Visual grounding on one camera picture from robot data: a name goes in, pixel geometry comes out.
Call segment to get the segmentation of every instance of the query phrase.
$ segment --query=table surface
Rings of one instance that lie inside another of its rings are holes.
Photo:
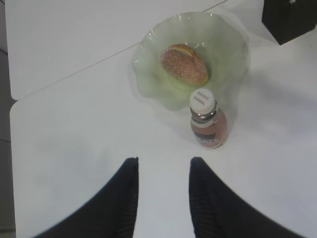
[[[56,83],[139,43],[171,15],[223,0],[10,0],[6,28],[12,97]]]
[[[197,144],[188,110],[153,108],[131,90],[136,46],[18,101],[10,115],[17,238],[70,215],[135,156],[136,238],[195,237],[188,199],[194,156],[259,211],[316,237],[317,31],[279,46],[261,24],[262,6],[237,0],[208,11],[246,32],[251,59],[229,138],[216,150]]]

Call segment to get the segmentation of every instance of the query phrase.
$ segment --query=glass bottle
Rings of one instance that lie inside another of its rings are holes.
[[[227,139],[227,120],[211,91],[197,89],[190,97],[191,128],[199,143],[215,149]]]

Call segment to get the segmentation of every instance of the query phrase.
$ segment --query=bottle cap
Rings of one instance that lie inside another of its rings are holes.
[[[190,97],[191,109],[200,115],[212,112],[216,105],[216,99],[211,91],[206,88],[197,89]]]

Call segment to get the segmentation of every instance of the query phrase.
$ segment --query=wavy glass bowl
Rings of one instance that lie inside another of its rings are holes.
[[[161,67],[159,55],[173,44],[186,44],[201,57],[209,71],[203,86],[175,79]],[[143,39],[132,59],[137,90],[176,111],[189,104],[197,88],[213,91],[219,98],[247,70],[246,42],[222,17],[203,12],[182,13],[156,25]]]

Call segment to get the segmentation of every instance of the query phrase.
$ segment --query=bread roll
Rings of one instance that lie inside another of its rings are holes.
[[[205,62],[187,45],[168,47],[160,54],[159,61],[167,73],[190,85],[200,86],[208,80]]]

